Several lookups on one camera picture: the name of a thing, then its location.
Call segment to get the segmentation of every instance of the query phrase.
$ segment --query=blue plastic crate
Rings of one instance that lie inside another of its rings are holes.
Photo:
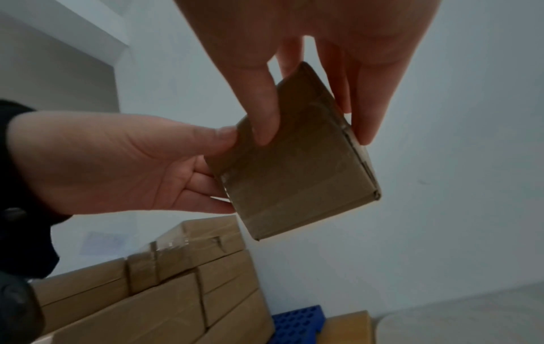
[[[315,344],[325,323],[321,306],[297,309],[272,316],[276,332],[269,344]]]

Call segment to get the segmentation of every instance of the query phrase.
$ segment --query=large cardboard box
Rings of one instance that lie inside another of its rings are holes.
[[[274,324],[260,290],[225,315],[195,344],[265,344]]]
[[[244,250],[196,268],[201,292],[206,294],[253,268],[249,251]]]
[[[150,243],[126,258],[131,294],[159,284],[156,264],[156,243]]]
[[[202,295],[206,326],[214,325],[257,289],[259,289],[257,274],[253,267],[249,267],[233,280]]]
[[[370,159],[307,63],[278,85],[281,123],[253,140],[247,117],[237,144],[206,157],[251,236],[264,239],[381,197]]]
[[[196,276],[188,274],[48,335],[52,344],[192,344],[205,330]]]
[[[245,248],[235,215],[183,221],[156,240],[161,281]]]
[[[125,260],[119,259],[32,283],[45,316],[45,333],[129,296]]]

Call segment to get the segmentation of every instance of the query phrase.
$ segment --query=dark sleeve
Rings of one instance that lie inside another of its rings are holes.
[[[33,109],[0,100],[0,271],[45,278],[58,263],[51,226],[69,218],[48,209],[27,187],[7,147],[7,127]]]

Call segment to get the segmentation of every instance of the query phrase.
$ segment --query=human hand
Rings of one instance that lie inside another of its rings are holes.
[[[15,117],[7,143],[30,189],[66,215],[125,210],[233,213],[202,155],[236,142],[235,128],[159,117],[33,112]]]
[[[439,0],[176,0],[203,47],[248,113],[256,142],[279,128],[278,95],[267,62],[286,77],[317,51],[340,108],[362,145],[376,135]]]

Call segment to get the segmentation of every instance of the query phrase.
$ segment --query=person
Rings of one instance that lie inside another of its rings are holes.
[[[286,77],[313,36],[332,93],[362,145],[377,133],[439,0],[176,0],[246,110],[259,145],[279,128],[268,70]],[[125,210],[232,213],[203,156],[237,138],[153,116],[34,111],[0,103],[0,271],[43,278],[58,257],[50,227]]]

